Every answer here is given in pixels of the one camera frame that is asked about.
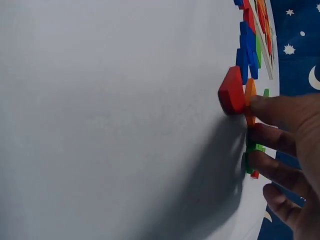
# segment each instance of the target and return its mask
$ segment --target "crescent moon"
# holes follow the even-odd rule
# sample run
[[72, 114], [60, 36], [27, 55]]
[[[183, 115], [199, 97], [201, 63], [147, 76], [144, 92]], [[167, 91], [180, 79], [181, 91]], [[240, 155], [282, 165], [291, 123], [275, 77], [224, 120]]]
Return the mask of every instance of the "crescent moon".
[[314, 89], [320, 90], [320, 81], [316, 78], [315, 69], [316, 66], [314, 66], [309, 73], [309, 83]]
[[272, 218], [271, 218], [270, 214], [269, 214], [267, 211], [265, 211], [264, 217], [265, 217], [266, 219], [268, 219], [270, 222], [272, 222]]

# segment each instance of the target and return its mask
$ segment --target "toy block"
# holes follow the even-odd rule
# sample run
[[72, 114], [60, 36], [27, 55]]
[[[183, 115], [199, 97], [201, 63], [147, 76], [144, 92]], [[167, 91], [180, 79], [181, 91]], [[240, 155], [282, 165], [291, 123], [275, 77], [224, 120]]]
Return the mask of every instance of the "toy block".
[[258, 4], [258, 18], [259, 18], [259, 22], [260, 22], [260, 26], [262, 28], [262, 32], [264, 34], [266, 34], [266, 23], [265, 23], [265, 17], [264, 17], [264, 13], [263, 13], [263, 10], [261, 8], [261, 5]]
[[256, 35], [254, 12], [251, 7], [243, 11], [243, 20], [248, 24], [249, 28], [251, 28], [254, 35]]
[[248, 163], [248, 153], [246, 152], [243, 153], [242, 160], [244, 161], [246, 173], [250, 175], [253, 174], [254, 170], [249, 166], [249, 163]]
[[248, 23], [246, 23], [245, 21], [241, 21], [240, 22], [240, 34], [241, 35], [248, 35]]
[[246, 99], [241, 71], [238, 66], [231, 67], [227, 72], [218, 90], [218, 97], [221, 107], [227, 115], [242, 114], [244, 112]]
[[264, 97], [270, 97], [270, 90], [269, 90], [269, 88], [266, 88], [266, 89], [264, 90], [263, 96], [264, 96]]
[[260, 147], [260, 144], [257, 144], [251, 140], [248, 141], [247, 145], [246, 145], [246, 153], [252, 153], [253, 151], [261, 151], [262, 152], [262, 148]]
[[252, 52], [253, 56], [253, 62], [254, 64], [250, 66], [250, 72], [251, 72], [251, 77], [253, 79], [258, 79], [258, 69], [259, 69], [259, 63], [258, 63], [258, 57], [255, 51]]
[[255, 52], [258, 58], [258, 69], [261, 68], [261, 60], [262, 60], [262, 51], [261, 51], [261, 44], [259, 38], [255, 37]]
[[246, 83], [245, 93], [244, 93], [245, 106], [246, 106], [244, 113], [245, 113], [245, 119], [246, 119], [248, 128], [253, 127], [256, 123], [256, 117], [253, 116], [250, 111], [250, 99], [252, 96], [255, 96], [255, 95], [257, 95], [255, 80], [253, 78], [249, 78], [248, 82]]
[[250, 46], [250, 41], [249, 41], [249, 36], [248, 35], [241, 35], [240, 36], [240, 48], [245, 49], [246, 51], [246, 57], [248, 59], [248, 65], [252, 66], [255, 64], [255, 59], [252, 54], [251, 46]]
[[236, 50], [235, 64], [240, 67], [242, 84], [245, 85], [248, 82], [248, 58], [245, 48], [238, 48]]
[[256, 35], [251, 30], [251, 28], [248, 29], [248, 39], [249, 39], [249, 44], [250, 44], [251, 50], [256, 51]]
[[245, 9], [250, 8], [249, 0], [242, 0], [242, 1], [243, 1], [243, 4], [241, 6], [239, 6], [239, 9], [245, 10]]
[[252, 174], [251, 174], [251, 178], [253, 179], [259, 179], [259, 175], [260, 173], [258, 171], [254, 171]]
[[233, 0], [234, 4], [237, 6], [242, 6], [244, 4], [243, 0]]

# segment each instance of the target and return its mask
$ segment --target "green block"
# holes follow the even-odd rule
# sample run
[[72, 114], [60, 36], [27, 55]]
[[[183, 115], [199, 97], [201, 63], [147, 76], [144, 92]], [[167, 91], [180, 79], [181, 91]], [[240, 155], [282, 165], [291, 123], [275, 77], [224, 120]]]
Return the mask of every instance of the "green block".
[[243, 156], [242, 156], [243, 158], [244, 158], [244, 164], [245, 164], [245, 171], [246, 171], [246, 173], [247, 174], [253, 174], [254, 173], [254, 170], [249, 166], [249, 164], [248, 164], [248, 153], [243, 153]]
[[266, 89], [264, 90], [263, 96], [264, 96], [264, 97], [270, 97], [269, 88], [266, 88]]
[[261, 68], [261, 60], [262, 60], [262, 52], [261, 52], [261, 44], [259, 41], [259, 38], [255, 36], [255, 49], [256, 49], [256, 55], [258, 57], [258, 68]]
[[253, 142], [253, 141], [248, 141], [248, 144], [246, 146], [246, 153], [252, 153], [253, 151], [259, 150], [260, 151], [260, 145]]

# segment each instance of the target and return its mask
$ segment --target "fingernail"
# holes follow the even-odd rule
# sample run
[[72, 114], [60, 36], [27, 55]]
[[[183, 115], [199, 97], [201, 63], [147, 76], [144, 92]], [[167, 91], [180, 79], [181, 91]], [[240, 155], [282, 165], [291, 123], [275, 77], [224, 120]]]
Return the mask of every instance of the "fingernail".
[[250, 104], [252, 107], [260, 108], [264, 104], [264, 101], [266, 99], [267, 97], [264, 97], [264, 96], [259, 96], [259, 95], [252, 96], [250, 99]]

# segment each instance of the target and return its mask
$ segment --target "red block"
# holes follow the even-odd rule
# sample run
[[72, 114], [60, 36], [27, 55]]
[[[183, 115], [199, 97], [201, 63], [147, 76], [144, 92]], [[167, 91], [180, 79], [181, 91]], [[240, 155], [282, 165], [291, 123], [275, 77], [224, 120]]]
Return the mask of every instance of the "red block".
[[242, 114], [245, 111], [246, 99], [239, 66], [230, 67], [219, 88], [218, 97], [227, 115]]
[[268, 34], [266, 35], [266, 46], [268, 48], [269, 55], [272, 54], [272, 42], [271, 42], [271, 37]]
[[251, 28], [254, 35], [256, 35], [254, 12], [251, 7], [243, 11], [243, 20], [248, 24], [249, 28]]
[[245, 10], [250, 8], [250, 3], [249, 0], [243, 0], [243, 4], [239, 6], [239, 9]]
[[259, 179], [259, 175], [260, 175], [259, 172], [254, 171], [254, 172], [251, 174], [251, 177], [252, 177], [253, 179]]
[[260, 26], [262, 28], [262, 32], [266, 34], [266, 22], [265, 22], [266, 19], [260, 6], [258, 6], [258, 17], [259, 17]]

